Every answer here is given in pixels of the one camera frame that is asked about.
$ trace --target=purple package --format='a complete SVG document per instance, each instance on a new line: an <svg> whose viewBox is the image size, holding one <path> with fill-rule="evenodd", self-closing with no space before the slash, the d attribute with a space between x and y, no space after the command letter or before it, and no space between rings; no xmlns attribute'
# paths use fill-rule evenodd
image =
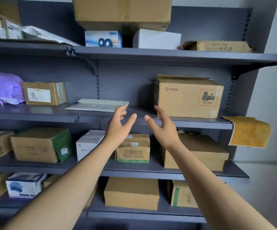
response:
<svg viewBox="0 0 277 230"><path fill-rule="evenodd" d="M24 102L24 94L21 83L23 80L10 73L0 72L0 104L18 104Z"/></svg>

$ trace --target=forearm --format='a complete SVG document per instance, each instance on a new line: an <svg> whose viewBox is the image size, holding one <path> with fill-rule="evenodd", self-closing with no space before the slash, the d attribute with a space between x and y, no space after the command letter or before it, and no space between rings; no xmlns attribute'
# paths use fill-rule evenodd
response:
<svg viewBox="0 0 277 230"><path fill-rule="evenodd" d="M69 230L75 225L115 145L103 140L22 208L2 229Z"/></svg>
<svg viewBox="0 0 277 230"><path fill-rule="evenodd" d="M187 181L212 229L275 229L262 215L225 185L182 144L169 152Z"/></svg>

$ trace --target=shelf bracket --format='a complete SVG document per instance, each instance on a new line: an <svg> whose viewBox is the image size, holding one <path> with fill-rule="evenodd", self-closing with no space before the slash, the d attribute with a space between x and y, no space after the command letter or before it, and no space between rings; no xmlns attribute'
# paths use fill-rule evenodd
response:
<svg viewBox="0 0 277 230"><path fill-rule="evenodd" d="M70 46L67 46L66 48L67 48L66 55L68 55L68 56L74 56L74 57L77 57L79 59L82 59L90 67L90 69L92 70L93 74L94 75L98 75L98 61L96 59L91 59L88 56L79 55Z"/></svg>
<svg viewBox="0 0 277 230"><path fill-rule="evenodd" d="M233 77L232 80L233 81L237 81L239 79L239 77L244 74L244 73L248 73L257 69L261 69L264 67L269 67L269 66L277 66L277 62L272 62L272 63L268 63L268 64L253 64L253 65L245 65L245 66L239 66L239 67L234 67L233 68Z"/></svg>

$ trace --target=green stripe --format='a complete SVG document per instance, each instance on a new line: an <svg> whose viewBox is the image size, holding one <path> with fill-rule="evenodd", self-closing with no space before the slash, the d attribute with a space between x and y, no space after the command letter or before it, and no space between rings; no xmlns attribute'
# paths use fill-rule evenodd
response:
<svg viewBox="0 0 277 230"><path fill-rule="evenodd" d="M178 196L179 196L179 187L176 187L175 189L175 196L174 196L174 207L177 206L177 202L178 202Z"/></svg>
<svg viewBox="0 0 277 230"><path fill-rule="evenodd" d="M141 160L124 160L124 159L117 159L118 162L125 162L125 163L149 163L149 161L141 161Z"/></svg>

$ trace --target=right arm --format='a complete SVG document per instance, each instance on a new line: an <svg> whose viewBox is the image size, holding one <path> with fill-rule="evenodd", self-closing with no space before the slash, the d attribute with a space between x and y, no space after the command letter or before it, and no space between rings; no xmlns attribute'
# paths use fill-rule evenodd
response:
<svg viewBox="0 0 277 230"><path fill-rule="evenodd" d="M200 162L179 140L176 126L155 106L162 127L145 116L160 144L179 166L197 204L212 229L275 230L259 212Z"/></svg>

